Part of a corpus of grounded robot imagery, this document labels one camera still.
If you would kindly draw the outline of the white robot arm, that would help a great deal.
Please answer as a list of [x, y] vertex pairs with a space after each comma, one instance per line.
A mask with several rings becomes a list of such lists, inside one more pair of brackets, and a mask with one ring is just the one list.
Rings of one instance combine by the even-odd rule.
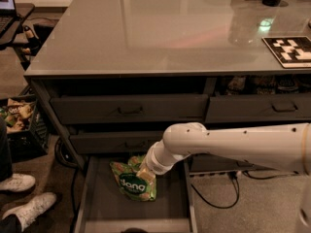
[[149, 182], [193, 154], [248, 162], [274, 170], [311, 175], [311, 125], [293, 123], [208, 130], [198, 122], [170, 125], [145, 155], [137, 173]]

